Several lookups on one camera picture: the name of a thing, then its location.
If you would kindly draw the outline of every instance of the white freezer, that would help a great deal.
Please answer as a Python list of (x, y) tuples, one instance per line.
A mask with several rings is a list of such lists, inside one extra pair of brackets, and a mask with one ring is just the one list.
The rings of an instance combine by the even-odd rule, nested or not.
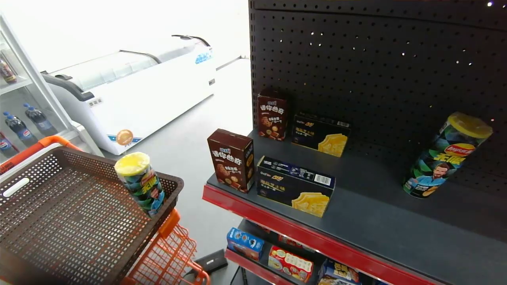
[[(97, 145), (119, 155), (212, 95), (214, 76), (212, 49), (204, 40), (172, 36), (44, 78)], [(127, 146), (116, 143), (121, 130), (134, 136)]]

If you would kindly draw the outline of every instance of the brown plastic basket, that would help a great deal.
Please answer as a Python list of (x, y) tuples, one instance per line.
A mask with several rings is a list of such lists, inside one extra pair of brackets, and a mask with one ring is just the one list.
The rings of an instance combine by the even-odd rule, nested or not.
[[(183, 180), (157, 173), (168, 198), (150, 219), (123, 187), (114, 163), (59, 147), (0, 184), (0, 276), (119, 283), (176, 205)], [(24, 177), (29, 183), (4, 197)]]

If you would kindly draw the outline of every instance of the soda bottle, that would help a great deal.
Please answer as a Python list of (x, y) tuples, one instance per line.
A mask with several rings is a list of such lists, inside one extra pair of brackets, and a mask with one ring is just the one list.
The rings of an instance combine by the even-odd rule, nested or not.
[(26, 127), (23, 121), (13, 115), (10, 115), (8, 112), (4, 112), (4, 115), (7, 116), (5, 124), (7, 124), (7, 126), (15, 132), (16, 135), (18, 135), (18, 138), (25, 144), (25, 146), (29, 147), (37, 143), (37, 138)]
[(31, 107), (28, 104), (23, 104), (23, 106), (28, 109), (25, 111), (25, 115), (35, 124), (39, 132), (41, 132), (44, 136), (50, 136), (57, 134), (58, 131), (53, 127), (51, 122), (49, 122), (48, 118), (44, 113), (35, 109), (35, 107)]
[(0, 58), (0, 74), (2, 74), (2, 77), (4, 80), (9, 83), (13, 84), (16, 83), (16, 75), (14, 72), (12, 72), (11, 68), (7, 65), (7, 63)]
[(0, 152), (7, 158), (11, 158), (19, 153), (19, 150), (0, 132)]

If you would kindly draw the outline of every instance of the beverage refrigerator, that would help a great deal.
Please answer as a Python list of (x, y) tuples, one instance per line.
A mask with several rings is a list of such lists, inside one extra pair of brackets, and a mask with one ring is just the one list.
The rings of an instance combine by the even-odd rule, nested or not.
[[(0, 163), (48, 134), (59, 135), (85, 152), (103, 156), (87, 130), (72, 121), (60, 105), (2, 13), (0, 75), (0, 116), (5, 121), (0, 123)], [(33, 107), (30, 109), (32, 112), (35, 110), (37, 116), (28, 117), (29, 107)], [(16, 171), (24, 164), (21, 163), (10, 171)]]

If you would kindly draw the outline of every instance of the green chip can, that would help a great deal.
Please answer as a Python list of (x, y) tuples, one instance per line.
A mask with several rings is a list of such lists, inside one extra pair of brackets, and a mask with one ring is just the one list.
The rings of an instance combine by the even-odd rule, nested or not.
[(125, 155), (116, 162), (115, 171), (139, 207), (154, 217), (167, 197), (150, 165), (150, 157), (141, 152)]
[(417, 198), (429, 197), (492, 133), (481, 119), (452, 113), (405, 177), (405, 192)]

